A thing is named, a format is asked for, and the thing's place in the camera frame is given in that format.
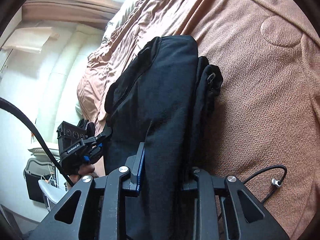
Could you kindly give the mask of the person's left hand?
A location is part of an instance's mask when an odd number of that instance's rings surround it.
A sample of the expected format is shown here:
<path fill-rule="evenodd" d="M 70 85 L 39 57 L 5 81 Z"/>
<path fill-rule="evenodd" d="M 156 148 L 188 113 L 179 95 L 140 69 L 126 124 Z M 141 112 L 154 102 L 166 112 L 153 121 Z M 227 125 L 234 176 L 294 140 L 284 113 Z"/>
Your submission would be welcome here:
<path fill-rule="evenodd" d="M 70 175 L 69 178 L 73 183 L 77 183 L 83 176 L 97 178 L 98 175 L 95 173 L 95 166 L 92 164 L 83 164 L 80 166 L 78 173 Z"/>

